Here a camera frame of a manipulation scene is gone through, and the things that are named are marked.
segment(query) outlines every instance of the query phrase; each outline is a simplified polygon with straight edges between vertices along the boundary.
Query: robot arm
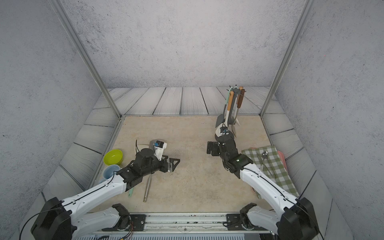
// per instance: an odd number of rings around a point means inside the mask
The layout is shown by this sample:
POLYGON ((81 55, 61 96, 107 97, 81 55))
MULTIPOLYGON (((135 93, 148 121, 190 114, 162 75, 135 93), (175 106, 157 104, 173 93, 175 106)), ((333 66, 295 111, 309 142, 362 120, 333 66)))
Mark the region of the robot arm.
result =
POLYGON ((34 238, 70 240, 102 228, 126 229, 131 221, 129 212, 121 204, 115 204, 101 212, 87 212, 138 185, 145 175, 158 170, 173 172, 180 160, 163 156, 165 147, 166 143, 158 141, 155 152, 148 148, 142 149, 136 154, 134 161, 103 183, 62 201, 56 197, 48 200, 32 226, 34 238))
POLYGON ((248 204, 240 210, 243 228, 251 230, 260 226, 279 235, 281 240, 311 240, 319 233, 310 201, 297 199, 269 179, 249 157, 238 153, 229 135, 219 136, 217 140, 208 142, 207 153, 220 156, 226 170, 248 183, 275 210, 248 204))

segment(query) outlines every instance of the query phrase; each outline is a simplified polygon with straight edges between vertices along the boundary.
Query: yellow-green bowl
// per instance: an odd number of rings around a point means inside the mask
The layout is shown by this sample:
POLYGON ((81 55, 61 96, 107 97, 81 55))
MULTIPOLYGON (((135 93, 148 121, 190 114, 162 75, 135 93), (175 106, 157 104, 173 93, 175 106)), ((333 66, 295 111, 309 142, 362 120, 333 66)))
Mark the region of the yellow-green bowl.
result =
POLYGON ((119 165, 122 163, 122 151, 113 149, 107 152, 104 156, 104 163, 107 165, 119 165))

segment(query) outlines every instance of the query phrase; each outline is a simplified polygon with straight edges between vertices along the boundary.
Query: beige tabletop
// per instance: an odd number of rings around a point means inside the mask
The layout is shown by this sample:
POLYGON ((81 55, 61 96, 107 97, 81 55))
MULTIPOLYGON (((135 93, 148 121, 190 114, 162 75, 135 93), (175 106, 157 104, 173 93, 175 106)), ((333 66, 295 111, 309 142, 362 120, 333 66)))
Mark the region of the beige tabletop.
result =
MULTIPOLYGON (((152 175, 147 202, 143 202, 148 176, 128 192, 117 195, 92 211, 121 203, 130 212, 238 212, 253 202, 269 210, 251 187, 229 173, 220 157, 207 154, 207 141, 215 141, 216 116, 126 117, 114 149, 123 152, 121 167, 135 158, 137 144, 153 139, 167 143, 164 155, 181 159, 173 173, 160 171, 152 175)), ((238 116, 236 146, 239 152, 250 147, 270 145, 259 116, 238 116)))

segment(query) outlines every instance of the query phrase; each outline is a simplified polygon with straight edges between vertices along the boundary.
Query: wooden handle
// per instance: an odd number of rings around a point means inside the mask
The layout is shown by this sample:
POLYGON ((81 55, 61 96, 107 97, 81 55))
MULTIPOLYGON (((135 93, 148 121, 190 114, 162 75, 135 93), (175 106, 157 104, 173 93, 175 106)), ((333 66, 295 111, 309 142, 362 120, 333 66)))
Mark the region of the wooden handle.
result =
POLYGON ((233 99, 233 91, 231 91, 231 92, 229 93, 229 100, 228 100, 227 111, 231 110, 232 99, 233 99))
POLYGON ((245 89, 241 89, 240 96, 239 96, 239 102, 237 103, 237 108, 241 107, 241 103, 243 102, 245 89))

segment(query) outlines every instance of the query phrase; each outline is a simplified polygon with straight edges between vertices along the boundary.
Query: black cable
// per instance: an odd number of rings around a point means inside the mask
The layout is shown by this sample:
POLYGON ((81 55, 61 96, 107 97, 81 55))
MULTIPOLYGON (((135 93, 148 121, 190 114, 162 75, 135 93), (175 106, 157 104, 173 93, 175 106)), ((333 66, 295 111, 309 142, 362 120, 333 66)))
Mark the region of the black cable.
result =
POLYGON ((102 237, 99 237, 97 240, 102 240, 102 239, 109 239, 109 236, 102 236, 102 237))
MULTIPOLYGON (((315 221, 313 220, 313 218, 309 215, 309 213, 307 213, 307 211, 305 211, 304 209, 302 209, 302 208, 301 208, 299 205, 297 205, 296 203, 291 202, 291 201, 289 201, 288 199, 286 199, 286 200, 287 200, 288 202, 292 203, 293 205, 295 205, 296 207, 300 208, 303 212, 305 212, 305 213, 308 215, 308 217, 310 217, 310 219, 311 219, 313 222, 315 222, 315 221)), ((318 227, 317 225, 315 225, 315 228, 317 228, 317 230, 318 230, 319 233, 320 233, 321 238, 324 240, 324 237, 323 237, 323 235, 321 234, 319 227, 318 227)))
POLYGON ((71 203, 72 203, 72 202, 70 202, 70 203, 68 203, 68 204, 66 204, 66 205, 64 205, 64 206, 57 207, 57 208, 55 208, 55 209, 50 209, 50 210, 46 210, 46 211, 42 211, 42 212, 36 213, 36 214, 33 215, 32 217, 30 217, 30 218, 25 222, 24 226, 22 227, 22 229, 21 229, 21 231, 20 231, 20 234, 19 234, 19 240, 21 240, 21 238, 22 238, 22 233, 23 233, 23 230, 24 230, 26 224, 27 224, 27 223, 28 223, 34 216, 39 215, 39 214, 42 214, 42 213, 44 213, 44 212, 49 212, 49 211, 52 211, 52 210, 58 210, 58 209, 60 209, 60 208, 63 208, 63 207, 65 207, 65 206, 70 205, 71 203))
POLYGON ((228 222, 223 222, 223 226, 225 226, 226 228, 229 228, 229 227, 231 227, 231 226, 234 226, 234 225, 236 225, 236 224, 238 224, 240 221, 238 221, 238 222, 236 222, 236 223, 232 223, 232 224, 230 224, 230 225, 228 225, 228 222))
MULTIPOLYGON (((293 205, 295 205, 296 207, 298 207, 298 208, 300 208, 303 212, 305 212, 306 213, 306 215, 315 223, 315 221, 313 220, 313 218, 309 215, 309 213, 307 213, 304 209, 302 209, 299 205, 297 205, 296 203, 294 203, 294 202, 291 202, 288 198, 285 198, 285 196, 283 195, 283 193, 281 192, 281 191, 279 191, 279 189, 277 189, 277 187, 275 187, 272 183, 270 183, 268 180, 266 180, 264 177, 262 177, 261 175, 259 175, 258 173, 256 173, 256 172, 254 172, 254 171, 252 171, 251 169, 248 169, 248 168, 244 168, 244 169, 246 169, 246 170, 248 170, 248 171, 251 171, 251 172, 253 172, 253 173, 255 173, 257 176, 259 176, 259 177, 261 177, 262 179, 264 179, 265 181, 267 181, 267 183, 269 183, 272 187, 274 187, 283 197, 284 197, 284 199, 285 200, 287 200, 288 202, 290 202, 290 203, 292 203, 293 205)), ((321 232, 320 232, 320 229, 319 229, 319 227, 317 226, 317 225, 315 225, 315 228, 317 228, 317 230, 319 231, 319 233, 320 233, 320 236, 321 236, 321 238, 324 240, 324 237, 323 237, 323 235, 321 234, 321 232)))
POLYGON ((267 183, 269 183, 272 187, 274 187, 285 198, 284 194, 277 187, 275 187, 272 183, 270 183, 268 180, 266 180, 263 176, 261 176, 257 172, 252 171, 251 169, 248 169, 248 168, 244 168, 244 169, 251 171, 251 172, 255 173, 258 177, 264 179, 267 183))
POLYGON ((139 148, 137 147, 137 139, 136 139, 136 149, 137 149, 136 153, 140 152, 139 148))
POLYGON ((130 231, 124 237, 120 238, 120 240, 125 240, 130 234, 133 235, 133 222, 131 222, 130 227, 130 231))
POLYGON ((44 213, 44 212, 49 212, 49 211, 53 211, 53 210, 57 210, 57 209, 63 208, 63 207, 65 207, 65 206, 68 206, 68 205, 70 205, 70 204, 72 204, 72 203, 74 203, 74 202, 76 202, 76 201, 78 201, 78 200, 84 198, 85 196, 90 195, 91 193, 96 192, 97 190, 102 189, 103 187, 105 187, 106 185, 108 185, 108 184, 110 184, 110 183, 112 182, 113 178, 115 177, 115 172, 117 172, 117 171, 113 171, 112 179, 111 179, 107 184, 104 184, 102 187, 100 187, 100 188, 98 188, 98 189, 96 189, 96 190, 94 190, 94 191, 92 191, 92 192, 90 192, 90 193, 88 193, 88 194, 86 194, 86 195, 84 195, 84 196, 82 196, 82 197, 76 199, 75 201, 72 201, 72 202, 70 202, 70 203, 64 205, 64 206, 61 206, 61 207, 58 207, 58 208, 55 208, 55 209, 50 209, 50 210, 47 210, 47 211, 42 211, 42 212, 36 213, 36 214, 33 215, 32 217, 30 217, 30 218, 25 222, 23 228, 22 228, 21 231, 20 231, 20 234, 19 234, 19 240, 21 240, 21 238, 22 238, 22 233, 23 233, 24 227, 26 226, 26 224, 27 224, 27 223, 28 223, 34 216, 39 215, 39 214, 44 213))

